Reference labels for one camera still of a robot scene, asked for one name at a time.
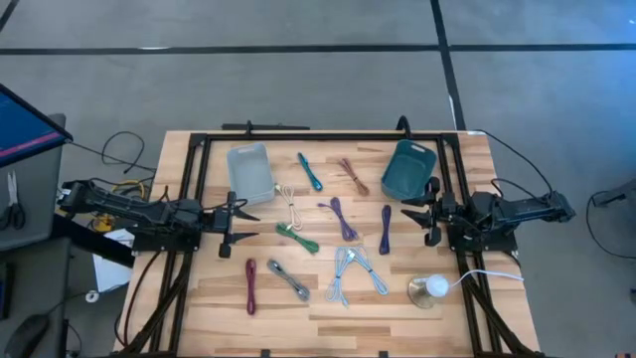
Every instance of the white cable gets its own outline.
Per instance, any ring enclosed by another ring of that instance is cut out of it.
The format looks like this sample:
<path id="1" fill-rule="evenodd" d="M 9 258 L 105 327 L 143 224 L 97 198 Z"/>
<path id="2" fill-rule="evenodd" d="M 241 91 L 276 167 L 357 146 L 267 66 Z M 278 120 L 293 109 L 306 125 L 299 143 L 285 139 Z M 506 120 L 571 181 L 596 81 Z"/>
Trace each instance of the white cable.
<path id="1" fill-rule="evenodd" d="M 469 272 L 465 273 L 462 275 L 462 277 L 459 278 L 459 280 L 452 284 L 451 287 L 454 287 L 455 284 L 461 282 L 462 279 L 464 279 L 465 276 L 474 273 L 474 272 L 480 272 L 480 273 L 485 273 L 485 274 L 491 274 L 491 275 L 498 275 L 498 276 L 503 276 L 503 277 L 507 277 L 507 278 L 512 278 L 512 279 L 516 279 L 519 281 L 523 281 L 524 278 L 521 276 L 517 276 L 515 274 L 511 274 L 511 273 L 505 273 L 505 272 L 498 272 L 498 271 L 488 271 L 488 270 L 483 270 L 483 269 L 472 269 Z"/>
<path id="2" fill-rule="evenodd" d="M 274 185 L 274 188 L 280 193 L 280 196 L 285 200 L 287 206 L 289 206 L 289 217 L 291 218 L 291 224 L 287 225 L 287 230 L 293 228 L 295 231 L 302 229 L 302 219 L 300 219 L 300 213 L 294 206 L 294 187 L 291 185 Z"/>

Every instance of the monitor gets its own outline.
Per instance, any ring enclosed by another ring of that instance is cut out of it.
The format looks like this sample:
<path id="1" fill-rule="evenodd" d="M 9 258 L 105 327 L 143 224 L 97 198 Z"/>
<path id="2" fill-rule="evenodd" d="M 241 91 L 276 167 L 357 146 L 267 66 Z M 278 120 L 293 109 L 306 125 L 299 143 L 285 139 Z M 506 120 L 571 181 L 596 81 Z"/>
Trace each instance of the monitor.
<path id="1" fill-rule="evenodd" d="M 61 126 L 0 84 L 0 168 L 72 140 Z"/>

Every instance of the black power cord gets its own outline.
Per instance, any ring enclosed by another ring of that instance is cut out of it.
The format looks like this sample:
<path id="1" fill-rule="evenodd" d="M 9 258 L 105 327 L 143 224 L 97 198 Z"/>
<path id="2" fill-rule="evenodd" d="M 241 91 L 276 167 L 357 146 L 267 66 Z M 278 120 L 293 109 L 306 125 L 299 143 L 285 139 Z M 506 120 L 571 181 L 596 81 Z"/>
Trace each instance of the black power cord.
<path id="1" fill-rule="evenodd" d="M 123 346 L 128 345 L 128 323 L 130 322 L 130 313 L 132 312 L 132 306 L 135 303 L 135 298 L 137 298 L 137 292 L 139 291 L 139 286 L 141 286 L 141 282 L 146 277 L 148 270 L 152 266 L 152 263 L 157 260 L 161 252 L 156 252 L 155 255 L 152 256 L 146 267 L 141 272 L 141 276 L 139 277 L 139 281 L 135 285 L 135 289 L 132 291 L 132 296 L 130 296 L 130 303 L 128 303 L 128 309 L 126 310 L 126 318 L 123 321 Z"/>
<path id="2" fill-rule="evenodd" d="M 539 170 L 539 168 L 535 165 L 535 163 L 533 163 L 530 159 L 528 159 L 526 156 L 524 156 L 522 153 L 518 152 L 515 148 L 513 148 L 512 146 L 510 146 L 508 143 L 504 142 L 503 140 L 499 139 L 498 137 L 496 137 L 495 135 L 493 135 L 492 133 L 490 133 L 487 130 L 484 129 L 476 129 L 477 131 L 483 132 L 486 135 L 488 135 L 489 137 L 495 139 L 496 141 L 498 141 L 501 145 L 505 146 L 506 148 L 510 149 L 510 151 L 512 151 L 513 153 L 517 154 L 520 158 L 524 159 L 528 164 L 530 164 L 530 166 L 533 167 L 533 169 L 535 169 L 535 171 L 539 174 L 539 176 L 541 176 L 541 178 L 544 180 L 544 182 L 546 182 L 546 185 L 548 186 L 548 190 L 549 190 L 549 194 L 550 196 L 552 196 L 553 194 L 553 186 L 550 184 L 550 181 L 548 181 L 548 179 L 546 178 L 546 176 L 544 175 L 544 173 L 541 172 L 541 170 Z M 529 190 L 527 190 L 526 188 L 522 187 L 521 185 L 508 180 L 508 179 L 503 179 L 503 178 L 495 178 L 493 180 L 490 181 L 490 184 L 492 184 L 492 186 L 495 187 L 495 189 L 497 189 L 497 191 L 499 192 L 500 196 L 503 198 L 504 197 L 504 192 L 501 190 L 501 188 L 495 184 L 495 182 L 502 182 L 502 183 L 507 183 L 509 185 L 514 186 L 515 188 L 523 191 L 524 193 L 528 194 L 529 196 L 531 196 L 533 199 L 540 201 L 540 202 L 545 202 L 543 200 L 540 200 L 536 195 L 534 195 L 533 193 L 531 193 Z"/>
<path id="3" fill-rule="evenodd" d="M 128 174 L 128 172 L 130 171 L 130 169 L 132 169 L 133 167 L 137 166 L 137 162 L 139 161 L 139 158 L 141 158 L 141 154 L 143 153 L 143 150 L 146 148 L 146 142 L 143 140 L 143 138 L 134 132 L 131 132 L 129 130 L 121 130 L 118 131 L 114 134 L 112 134 L 110 137 L 108 137 L 108 139 L 106 139 L 106 141 L 103 143 L 103 147 L 101 148 L 101 162 L 103 163 L 103 165 L 120 165 L 120 164 L 125 164 L 125 163 L 121 163 L 121 161 L 114 161 L 114 162 L 107 162 L 106 161 L 106 157 L 104 155 L 104 153 L 106 152 L 106 147 L 108 146 L 108 144 L 110 143 L 110 141 L 114 138 L 116 138 L 119 135 L 122 134 L 128 134 L 128 135 L 132 135 L 134 137 L 136 137 L 137 139 L 139 139 L 139 142 L 141 143 L 141 149 L 139 149 L 139 153 L 137 153 L 137 157 L 135 158 L 135 160 L 129 164 L 129 167 L 126 168 L 123 173 L 124 174 Z"/>
<path id="4" fill-rule="evenodd" d="M 524 156 L 522 153 L 518 152 L 517 150 L 515 150 L 515 148 L 513 148 L 512 146 L 510 146 L 509 144 L 507 144 L 506 142 L 504 142 L 503 140 L 497 138 L 496 136 L 494 136 L 492 133 L 490 133 L 487 130 L 484 129 L 476 129 L 477 131 L 480 132 L 484 132 L 486 133 L 489 137 L 497 140 L 501 145 L 505 146 L 506 148 L 510 149 L 510 151 L 512 151 L 513 153 L 517 154 L 520 158 L 524 159 L 528 164 L 530 164 L 530 166 L 533 167 L 533 169 L 535 169 L 535 171 L 537 172 L 537 174 L 539 174 L 539 176 L 544 179 L 544 181 L 546 182 L 546 185 L 548 186 L 548 190 L 550 195 L 553 192 L 553 186 L 550 184 L 550 182 L 548 181 L 548 179 L 546 178 L 546 176 L 544 175 L 544 173 L 541 172 L 541 170 L 539 170 L 539 168 L 535 165 L 535 163 L 533 163 L 532 161 L 530 161 L 530 159 L 526 158 L 526 156 Z"/>
<path id="5" fill-rule="evenodd" d="M 630 259 L 630 260 L 634 260 L 636 259 L 636 256 L 627 256 L 627 255 L 620 255 L 620 254 L 616 254 L 616 253 L 612 253 L 610 250 L 606 249 L 596 238 L 596 236 L 594 235 L 593 231 L 592 231 L 592 227 L 589 224 L 589 208 L 590 205 L 592 203 L 592 200 L 594 199 L 594 197 L 598 194 L 602 194 L 605 193 L 605 191 L 599 191 L 596 192 L 592 195 L 589 196 L 589 199 L 587 200 L 587 206 L 585 207 L 585 224 L 587 225 L 587 230 L 589 231 L 589 235 L 592 237 L 592 239 L 594 240 L 594 242 L 603 250 L 605 251 L 608 255 L 612 255 L 614 257 L 620 258 L 620 259 Z"/>
<path id="6" fill-rule="evenodd" d="M 106 150 L 106 147 L 107 147 L 108 143 L 110 143 L 110 141 L 111 141 L 111 140 L 112 140 L 115 136 L 117 136 L 117 135 L 121 135 L 121 134 L 131 134 L 131 135 L 133 135 L 133 136 L 135 136 L 135 137 L 139 138 L 139 140 L 141 140 L 141 150 L 139 150 L 139 153 L 137 154 L 137 157 L 135 158 L 135 160 L 134 160 L 132 163 L 131 163 L 131 162 L 129 162 L 129 161 L 122 160 L 122 159 L 119 159 L 119 158 L 116 158 L 116 157 L 113 157 L 113 156 L 111 156 L 111 155 L 108 155 L 108 154 L 104 153 L 104 152 L 105 152 L 105 150 Z M 157 171 L 157 168 L 151 168 L 151 167 L 147 167 L 147 166 L 144 166 L 144 165 L 139 165 L 139 164 L 137 164 L 137 162 L 139 161 L 139 158 L 141 157 L 141 153 L 143 152 L 143 150 L 144 150 L 144 148 L 145 148 L 145 142 L 143 141 L 143 139 L 142 139 L 142 138 L 141 138 L 138 134 L 133 133 L 133 132 L 131 132 L 131 131 L 120 131 L 120 132 L 116 132 L 115 134 L 111 135 L 111 136 L 110 136 L 110 137 L 106 140 L 106 142 L 104 143 L 103 148 L 101 149 L 101 151 L 98 151 L 98 150 L 95 150 L 95 149 L 89 148 L 89 147 L 87 147 L 87 146 L 85 146 L 85 145 L 81 145 L 81 144 L 78 144 L 78 143 L 76 143 L 76 142 L 71 142 L 71 143 L 70 143 L 70 145 L 74 145 L 74 146 L 76 146 L 76 147 L 78 147 L 78 148 L 81 148 L 81 149 L 83 149 L 83 150 L 86 150 L 86 151 L 89 151 L 89 152 L 91 152 L 91 153 L 94 153 L 94 154 L 99 155 L 99 156 L 101 157 L 101 162 L 102 162 L 104 165 L 122 165 L 122 164 L 126 164 L 126 165 L 128 165 L 128 168 L 126 168 L 126 169 L 123 171 L 123 172 L 124 172 L 124 174 L 128 173 L 128 171 L 130 171 L 130 169 L 132 169 L 133 167 L 134 167 L 134 168 L 143 169 L 143 170 L 146 170 L 146 171 L 149 171 L 149 172 L 152 172 L 152 173 L 155 173 L 155 172 Z M 108 159 L 110 159 L 110 160 L 113 160 L 113 162 L 107 162 L 107 161 L 105 161 L 105 158 L 108 158 Z"/>

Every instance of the red cable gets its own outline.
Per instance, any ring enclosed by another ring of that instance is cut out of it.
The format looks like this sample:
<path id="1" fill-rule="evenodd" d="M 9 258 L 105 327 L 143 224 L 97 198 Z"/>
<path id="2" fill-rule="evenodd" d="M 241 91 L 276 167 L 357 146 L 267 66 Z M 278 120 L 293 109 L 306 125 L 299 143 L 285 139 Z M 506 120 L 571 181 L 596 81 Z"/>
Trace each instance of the red cable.
<path id="1" fill-rule="evenodd" d="M 245 263 L 245 275 L 247 276 L 247 314 L 256 313 L 256 300 L 254 299 L 254 280 L 256 279 L 256 261 L 249 259 Z"/>

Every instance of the teal cable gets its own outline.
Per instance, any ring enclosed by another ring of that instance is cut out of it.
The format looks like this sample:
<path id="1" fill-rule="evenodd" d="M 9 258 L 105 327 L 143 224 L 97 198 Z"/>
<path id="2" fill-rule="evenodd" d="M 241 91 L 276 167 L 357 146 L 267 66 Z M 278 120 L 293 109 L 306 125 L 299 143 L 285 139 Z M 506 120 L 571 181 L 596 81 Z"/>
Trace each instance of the teal cable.
<path id="1" fill-rule="evenodd" d="M 276 233 L 297 241 L 298 244 L 302 245 L 302 247 L 312 255 L 318 253 L 320 250 L 320 245 L 318 245 L 318 243 L 299 237 L 291 229 L 287 229 L 287 226 L 283 223 L 276 224 Z"/>

